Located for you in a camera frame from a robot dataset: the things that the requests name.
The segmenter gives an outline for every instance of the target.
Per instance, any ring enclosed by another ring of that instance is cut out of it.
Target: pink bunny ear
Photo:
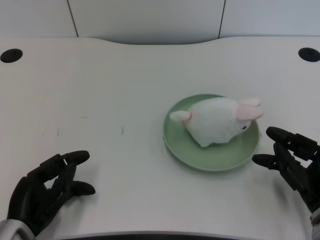
[[[262,117],[264,113],[257,106],[239,104],[236,110],[236,118],[241,121],[252,121]]]
[[[258,107],[260,105],[260,99],[259,98],[250,98],[250,99],[243,99],[239,101],[240,104],[250,105]]]

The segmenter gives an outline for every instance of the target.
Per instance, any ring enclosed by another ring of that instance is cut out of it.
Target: green plate
[[[165,117],[163,137],[166,146],[180,161],[204,171],[219,172],[236,168],[249,161],[259,146],[260,132],[256,121],[249,129],[230,142],[211,144],[202,148],[182,123],[172,122],[169,113],[187,110],[191,105],[206,99],[222,97],[214,94],[200,94],[187,97],[174,105]]]

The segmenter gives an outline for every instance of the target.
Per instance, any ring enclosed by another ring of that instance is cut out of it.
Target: white plush rabbit
[[[201,147],[228,143],[246,131],[251,121],[260,118],[258,98],[236,101],[227,97],[206,99],[193,104],[188,111],[170,113],[170,119],[183,123]]]

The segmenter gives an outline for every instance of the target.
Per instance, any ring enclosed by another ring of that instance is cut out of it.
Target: bunny tail
[[[190,120],[191,112],[189,111],[174,111],[170,113],[170,119],[174,122]]]

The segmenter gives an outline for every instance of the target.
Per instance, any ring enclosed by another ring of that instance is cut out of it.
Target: white table
[[[320,37],[233,37],[192,45],[124,45],[92,38],[2,39],[0,217],[19,179],[51,156],[88,150],[76,180],[93,196],[70,200],[39,238],[126,231],[188,232],[236,239],[310,238],[309,211],[276,171],[252,162],[211,174],[165,147],[162,127],[182,98],[258,96],[259,153],[268,126],[320,141]]]

